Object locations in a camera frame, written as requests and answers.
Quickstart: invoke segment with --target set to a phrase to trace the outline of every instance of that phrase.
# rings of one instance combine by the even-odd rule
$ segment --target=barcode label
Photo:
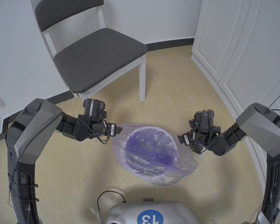
[[[111,125],[111,135],[112,135],[112,136],[114,135],[114,129],[115,129],[115,125],[112,124],[112,125]]]
[[[189,142],[189,139],[188,139],[187,135],[184,135],[184,138],[185,138],[185,140],[186,140],[187,145],[189,145],[190,142]]]

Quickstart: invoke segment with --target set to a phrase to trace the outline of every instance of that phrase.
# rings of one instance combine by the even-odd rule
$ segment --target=beige tile floor
[[[190,59],[192,46],[147,53],[146,100],[139,100],[138,68],[124,74],[92,98],[106,103],[107,121],[143,123],[175,134],[188,131],[196,111],[213,109],[215,124],[222,130],[234,120],[205,76]],[[64,112],[83,113],[82,101],[58,104]],[[7,151],[0,141],[0,224],[16,223],[8,199]],[[128,202],[144,197],[187,203],[202,223],[225,224],[249,221],[262,202],[258,175],[245,142],[222,157],[212,152],[194,155],[198,168],[181,182],[158,187],[123,170],[107,145],[81,143],[54,133],[36,163],[38,213],[44,223],[98,223],[89,207],[105,190],[122,192]],[[100,200],[101,214],[121,199],[107,193]]]

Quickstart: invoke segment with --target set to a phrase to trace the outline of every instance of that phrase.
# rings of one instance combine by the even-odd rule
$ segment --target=black baseboard
[[[179,40],[168,40],[146,44],[148,46],[148,51],[155,51],[159,49],[165,49],[170,47],[179,47],[186,45],[193,45],[194,38],[185,38]]]
[[[69,100],[74,98],[72,92],[66,91],[64,93],[58,94],[56,96],[53,96],[51,98],[48,98],[47,100],[50,101],[53,104],[58,104],[61,103],[63,101]],[[0,140],[4,139],[5,133],[8,130],[9,124],[12,123],[16,117],[20,114],[21,111],[16,112],[14,114],[12,114],[11,116],[7,117],[4,119],[3,121],[3,126],[2,126],[2,133],[0,133]]]

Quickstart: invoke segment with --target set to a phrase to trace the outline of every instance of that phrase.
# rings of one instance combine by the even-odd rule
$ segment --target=white chair frame
[[[103,12],[101,6],[96,7],[97,14],[98,14],[98,21],[100,25],[100,29],[105,28],[105,22],[103,17]],[[57,54],[54,44],[51,40],[50,34],[48,32],[48,29],[43,32],[47,44],[50,48],[50,51],[52,53],[51,57],[52,59]],[[73,95],[75,98],[78,96],[84,101],[85,99],[91,97],[93,94],[97,93],[99,90],[101,90],[103,87],[107,86],[109,83],[120,77],[121,75],[125,74],[129,70],[133,69],[134,67],[139,65],[139,87],[140,87],[140,101],[145,101],[145,87],[146,87],[146,54],[137,58],[133,62],[129,63],[128,65],[124,66],[123,68],[119,69],[118,71],[114,72],[112,75],[95,85],[94,87],[90,88],[89,90],[85,91],[84,93],[78,93]]]

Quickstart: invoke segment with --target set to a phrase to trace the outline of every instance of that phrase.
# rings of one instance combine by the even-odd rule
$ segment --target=wall
[[[43,42],[30,1],[0,1],[0,132],[2,119],[35,98],[50,98],[68,88]]]
[[[195,36],[202,0],[104,0],[105,25],[145,44]],[[57,51],[99,29],[96,9],[50,28]]]

